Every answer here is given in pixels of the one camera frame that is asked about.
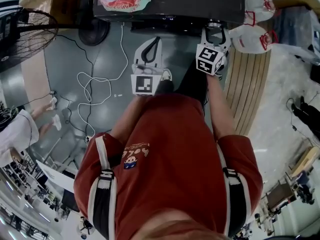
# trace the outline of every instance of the electric fan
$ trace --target electric fan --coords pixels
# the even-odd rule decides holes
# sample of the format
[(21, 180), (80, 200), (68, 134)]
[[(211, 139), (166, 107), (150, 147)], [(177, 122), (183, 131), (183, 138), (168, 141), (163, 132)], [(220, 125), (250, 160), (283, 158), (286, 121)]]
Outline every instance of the electric fan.
[(0, 16), (0, 72), (14, 67), (48, 46), (58, 33), (48, 13), (18, 8)]

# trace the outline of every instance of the gray floor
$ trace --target gray floor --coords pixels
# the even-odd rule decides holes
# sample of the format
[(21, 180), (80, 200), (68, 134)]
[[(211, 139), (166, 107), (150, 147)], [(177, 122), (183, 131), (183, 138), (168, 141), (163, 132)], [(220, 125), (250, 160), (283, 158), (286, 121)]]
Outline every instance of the gray floor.
[[(154, 33), (133, 33), (130, 31), (129, 24), (124, 26), (123, 32), (123, 48), (128, 56), (129, 65), (122, 77), (111, 84), (112, 96), (105, 103), (92, 107), (89, 123), (97, 133), (112, 129), (116, 120), (133, 98), (130, 74), (132, 73), (131, 65), (134, 61), (135, 51), (145, 41), (156, 36)], [(107, 38), (103, 43), (94, 47), (83, 45), (75, 30), (63, 31), (61, 34), (76, 40), (81, 47), (86, 49), (89, 60), (94, 63), (93, 75), (95, 77), (117, 78), (126, 65), (120, 46), (120, 23), (112, 23)], [(176, 36), (167, 33), (159, 33), (158, 36), (161, 37), (163, 43), (162, 66), (171, 70), (173, 82), (177, 88), (190, 63), (195, 58), (200, 38)], [(69, 105), (72, 111), (71, 122), (79, 129), (84, 130), (86, 124), (79, 117), (77, 107), (79, 103), (87, 103), (87, 100), (83, 88), (77, 81), (77, 74), (79, 72), (90, 74), (91, 72), (91, 65), (86, 60), (85, 53), (78, 49), (72, 41), (60, 36), (45, 49), (44, 53), (50, 87), (51, 90), (57, 92), (57, 109), (62, 111), (64, 120), (66, 120), (70, 114), (66, 109), (68, 101), (63, 100), (60, 96), (74, 101)], [(85, 84), (88, 79), (81, 76), (80, 81)], [(99, 103), (110, 94), (109, 84), (93, 81), (92, 91), (92, 102)], [(206, 120), (209, 122), (209, 106), (207, 106), (206, 110)], [(85, 105), (80, 107), (80, 113), (86, 118), (89, 113), (89, 107)], [(93, 133), (90, 127), (87, 129), (89, 135)], [(33, 145), (32, 148), (36, 153), (43, 154), (44, 147), (48, 150), (59, 137), (62, 137), (60, 143), (52, 152), (52, 157), (62, 162), (68, 155), (71, 155), (71, 157), (75, 157), (77, 164), (80, 164), (86, 148), (83, 141), (84, 134), (74, 129), (70, 124), (64, 124), (60, 132), (60, 136), (57, 136), (56, 133), (49, 134), (48, 137)]]

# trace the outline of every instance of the cardboard box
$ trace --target cardboard box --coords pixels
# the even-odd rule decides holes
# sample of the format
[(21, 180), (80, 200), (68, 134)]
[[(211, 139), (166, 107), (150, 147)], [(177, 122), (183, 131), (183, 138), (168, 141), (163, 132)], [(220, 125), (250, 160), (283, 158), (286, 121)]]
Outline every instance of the cardboard box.
[(49, 13), (59, 24), (73, 24), (79, 7), (79, 0), (20, 0), (19, 5)]

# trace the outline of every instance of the white sleeve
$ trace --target white sleeve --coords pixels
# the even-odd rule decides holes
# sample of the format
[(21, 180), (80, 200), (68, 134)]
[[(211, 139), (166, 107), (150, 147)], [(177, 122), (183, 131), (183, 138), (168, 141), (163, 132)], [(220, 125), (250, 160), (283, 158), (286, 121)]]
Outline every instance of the white sleeve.
[(7, 149), (5, 152), (0, 154), (0, 167), (5, 167), (6, 165), (12, 163), (14, 160), (12, 159), (10, 149)]

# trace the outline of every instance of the person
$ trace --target person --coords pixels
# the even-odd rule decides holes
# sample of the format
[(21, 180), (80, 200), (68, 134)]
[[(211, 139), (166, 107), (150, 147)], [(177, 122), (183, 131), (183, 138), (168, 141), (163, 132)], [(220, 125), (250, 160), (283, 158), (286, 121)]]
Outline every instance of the person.
[(39, 129), (35, 123), (47, 110), (56, 108), (57, 98), (53, 99), (41, 107), (36, 108), (31, 113), (22, 109), (15, 118), (0, 132), (0, 167), (17, 161), (24, 162), (21, 152), (36, 143), (46, 132), (55, 125), (61, 129), (60, 118), (56, 114), (51, 122), (42, 125)]
[(293, 103), (291, 105), (291, 110), (296, 117), (309, 127), (311, 132), (320, 141), (320, 124), (318, 123), (320, 111), (314, 106), (305, 103), (305, 98), (303, 96), (300, 97), (300, 109)]
[[(114, 223), (110, 239), (225, 239), (230, 219), (228, 172), (242, 175), (235, 173), (245, 179), (249, 196), (243, 206), (240, 188), (233, 195), (238, 201), (235, 207), (248, 213), (240, 218), (238, 230), (260, 200), (263, 182), (251, 142), (236, 135), (219, 80), (196, 70), (193, 61), (179, 88), (173, 89), (171, 72), (165, 70), (155, 96), (134, 97), (110, 134), (96, 134), (90, 140), (74, 181), (74, 195), (83, 216), (105, 238), (113, 234), (110, 226), (105, 232), (108, 223)], [(213, 133), (203, 112), (207, 92)], [(224, 170), (221, 156), (231, 171)], [(114, 202), (98, 192), (110, 188), (102, 181), (110, 173), (102, 171), (106, 159), (116, 178), (116, 183), (112, 181), (115, 211), (109, 217), (104, 211), (112, 211)]]

